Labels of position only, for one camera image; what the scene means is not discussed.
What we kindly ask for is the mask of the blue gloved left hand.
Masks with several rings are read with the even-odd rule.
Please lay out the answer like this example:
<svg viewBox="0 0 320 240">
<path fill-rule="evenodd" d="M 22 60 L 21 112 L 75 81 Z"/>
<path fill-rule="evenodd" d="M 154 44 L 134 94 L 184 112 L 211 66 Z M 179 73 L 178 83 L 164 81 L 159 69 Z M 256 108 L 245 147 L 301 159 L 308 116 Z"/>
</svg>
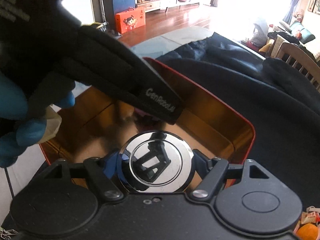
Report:
<svg viewBox="0 0 320 240">
<path fill-rule="evenodd" d="M 73 80 L 51 77 L 33 84 L 35 91 L 27 95 L 1 74 L 1 168 L 13 165 L 29 146 L 40 142 L 49 105 L 68 108 L 75 104 Z"/>
</svg>

